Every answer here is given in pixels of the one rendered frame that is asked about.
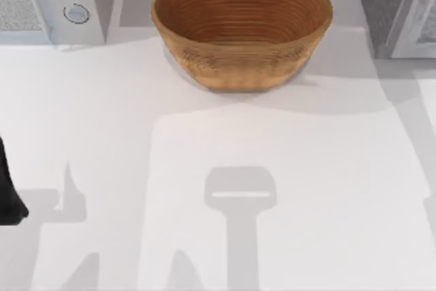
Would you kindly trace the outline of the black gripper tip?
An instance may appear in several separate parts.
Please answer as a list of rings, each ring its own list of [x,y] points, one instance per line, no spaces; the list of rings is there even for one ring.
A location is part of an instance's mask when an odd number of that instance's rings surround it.
[[[3,139],[0,137],[0,226],[17,226],[28,216],[29,210],[12,182]]]

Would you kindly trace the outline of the brown woven basket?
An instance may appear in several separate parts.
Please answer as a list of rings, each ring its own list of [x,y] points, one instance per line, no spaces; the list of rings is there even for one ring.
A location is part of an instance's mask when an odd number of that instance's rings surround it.
[[[330,0],[154,0],[173,59],[218,92],[277,87],[309,60],[333,19]]]

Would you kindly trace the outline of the pale microwave oven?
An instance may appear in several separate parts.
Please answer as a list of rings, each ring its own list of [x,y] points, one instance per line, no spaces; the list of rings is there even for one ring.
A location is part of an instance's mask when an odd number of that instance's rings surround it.
[[[76,25],[63,15],[73,3],[90,19]],[[99,46],[106,42],[114,0],[0,0],[0,45]]]

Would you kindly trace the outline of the round microwave knob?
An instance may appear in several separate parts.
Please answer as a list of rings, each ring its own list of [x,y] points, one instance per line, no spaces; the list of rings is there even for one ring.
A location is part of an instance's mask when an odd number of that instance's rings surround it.
[[[63,8],[64,17],[71,23],[82,25],[90,19],[90,12],[85,6],[73,3]]]

